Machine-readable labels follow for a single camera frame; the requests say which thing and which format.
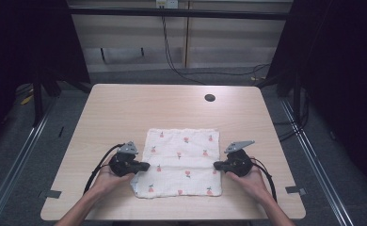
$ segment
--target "white napkin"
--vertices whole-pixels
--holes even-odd
[[[149,130],[142,161],[151,166],[131,182],[136,196],[220,196],[218,141],[215,129]]]

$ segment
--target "black cable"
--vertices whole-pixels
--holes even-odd
[[[274,125],[287,125],[292,124],[294,121],[279,121],[279,122],[272,122]]]
[[[98,171],[104,167],[104,166],[108,166],[108,165],[104,165],[102,166],[102,163],[104,162],[104,160],[109,156],[109,154],[115,150],[116,148],[119,148],[121,146],[123,146],[124,144],[118,144],[116,146],[114,146],[113,148],[111,148],[109,151],[107,151],[107,153],[104,155],[104,157],[102,158],[101,162],[98,164],[98,166],[93,170],[92,174],[90,174],[90,177],[87,181],[87,185],[85,186],[85,189],[84,189],[84,194],[87,193],[87,191],[89,190],[90,188],[90,185],[92,184],[92,181],[93,179],[95,178],[96,174],[98,173]]]
[[[265,165],[260,160],[258,160],[256,158],[250,158],[250,159],[255,160],[256,162],[258,162],[262,165],[262,167],[261,167],[260,165],[257,165],[256,163],[253,163],[254,166],[256,166],[258,169],[260,169],[265,174],[266,179],[268,180],[269,186],[271,187],[272,197],[274,198],[275,202],[278,202],[277,191],[275,190],[275,185],[274,185],[274,182],[272,181],[271,174],[269,174],[268,170],[266,170]]]
[[[166,52],[166,58],[167,58],[167,63],[168,66],[170,67],[171,70],[173,70],[175,73],[177,73],[181,78],[192,81],[192,82],[196,82],[202,85],[206,85],[198,80],[195,79],[191,79],[188,77],[185,77],[184,75],[193,75],[193,74],[221,74],[221,75],[231,75],[231,76],[243,76],[243,75],[249,75],[249,74],[255,74],[255,72],[263,69],[264,67],[270,66],[270,64],[259,64],[256,65],[253,70],[251,72],[248,73],[213,73],[213,72],[207,72],[207,73],[182,73],[182,72],[178,72],[178,70],[175,68],[173,60],[172,60],[172,56],[171,53],[169,51],[169,44],[168,44],[168,35],[167,35],[167,26],[166,26],[166,18],[162,17],[162,22],[163,22],[163,33],[164,33],[164,42],[165,42],[165,52]]]
[[[300,133],[304,127],[306,126],[307,122],[308,122],[308,119],[309,119],[309,108],[310,108],[310,97],[308,95],[308,92],[306,92],[305,94],[305,101],[304,101],[304,105],[303,105],[303,116],[301,117],[301,125],[296,128],[294,131],[290,131],[290,132],[287,132],[285,134],[282,134],[282,135],[279,135],[279,141],[282,142],[282,141],[285,141],[287,140],[288,138],[292,137],[293,135],[296,135],[298,133]]]
[[[257,74],[254,72],[254,76],[253,76],[253,84],[251,84],[252,87],[254,87],[254,85],[256,85],[256,82],[257,82]]]

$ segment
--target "metal rail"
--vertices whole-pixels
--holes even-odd
[[[225,18],[285,21],[298,18],[287,12],[254,12],[254,11],[221,11],[178,8],[104,8],[69,6],[68,8],[19,8],[20,12],[45,14],[74,14],[74,15],[114,15],[114,16],[156,16],[156,17],[193,17],[193,18]]]
[[[20,150],[19,155],[17,156],[12,167],[10,168],[7,177],[0,186],[0,215],[5,207],[5,204],[8,201],[8,197],[10,196],[14,186],[17,183],[17,180],[19,179],[20,174],[22,174],[25,163],[28,160],[28,157],[30,156],[32,150],[34,149],[34,146],[37,143],[37,140],[40,137],[40,134],[46,122],[48,121],[49,113],[52,110],[53,106],[55,105],[55,102],[56,98],[54,98],[52,102],[49,104],[47,111],[43,115],[38,125],[32,128],[30,135],[25,141],[24,146]]]
[[[287,100],[283,100],[281,102],[283,109],[286,113],[287,118],[290,121],[294,121],[294,112],[292,107],[290,106]],[[330,182],[329,178],[327,177],[327,173],[324,170],[321,162],[316,155],[315,150],[313,149],[307,135],[302,129],[299,129],[297,124],[294,122],[292,123],[293,129],[296,131],[296,136],[298,141],[300,142],[301,147],[303,148],[304,154],[307,156],[310,165],[312,167],[313,172],[315,173],[316,178],[318,179],[319,184],[321,185],[322,189],[324,190],[325,195],[327,196],[327,200],[336,215],[337,220],[339,221],[340,225],[353,226],[353,221],[349,216],[345,206],[342,202],[342,199],[339,197],[336,189],[334,188],[333,184]]]

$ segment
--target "gray floor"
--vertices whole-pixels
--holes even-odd
[[[129,58],[132,53],[128,51],[122,57]],[[152,59],[155,63],[165,59],[162,54],[158,56],[158,58]],[[97,58],[98,61],[90,61],[90,57]],[[117,67],[119,63],[109,61],[107,65],[102,65],[100,52],[98,56],[86,56],[86,60],[87,64],[91,64],[91,62],[99,64],[96,66],[99,71],[92,71],[90,74],[93,84],[199,84],[185,79],[188,77],[206,85],[253,86],[260,82],[260,78],[264,77],[267,72],[267,67],[265,67],[254,76],[253,73],[250,73],[253,70],[253,65],[248,65],[247,67],[180,69],[180,72],[198,74],[178,75],[170,69],[147,67],[146,61],[132,65],[126,63],[131,69],[126,66],[126,70],[116,71],[113,70],[113,67]],[[174,60],[178,63],[179,58],[174,57]],[[110,65],[112,65],[111,69],[105,70]],[[56,99],[56,104],[49,114],[49,119],[40,138],[0,215],[0,225],[53,224],[53,222],[46,222],[40,218],[44,199],[39,198],[39,194],[43,190],[50,189],[88,97],[87,94],[68,84],[62,83],[60,86],[63,91]],[[262,94],[272,120],[274,122],[288,121],[280,98],[276,95],[275,87],[262,89]],[[20,105],[23,97],[23,95],[17,97],[16,104],[3,125],[3,133],[0,134],[0,185],[32,129],[33,102]],[[50,98],[46,96],[44,98],[45,103],[49,103]],[[280,136],[290,132],[291,126],[277,124],[276,131]],[[324,123],[312,105],[305,131],[314,147],[317,158],[321,161],[339,197],[343,200],[354,225],[367,225],[367,180],[349,160],[340,142],[331,138],[328,125]],[[307,215],[303,219],[296,220],[295,223],[297,225],[340,225],[296,137],[281,142],[281,145],[297,186],[305,188],[307,191],[307,194],[302,196]],[[269,222],[267,220],[253,220],[252,224],[269,225]],[[85,225],[111,225],[111,222],[89,221]]]

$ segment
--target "small round hole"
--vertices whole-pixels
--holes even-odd
[[[204,99],[206,99],[208,102],[213,102],[215,101],[215,96],[213,94],[207,94],[204,96]]]

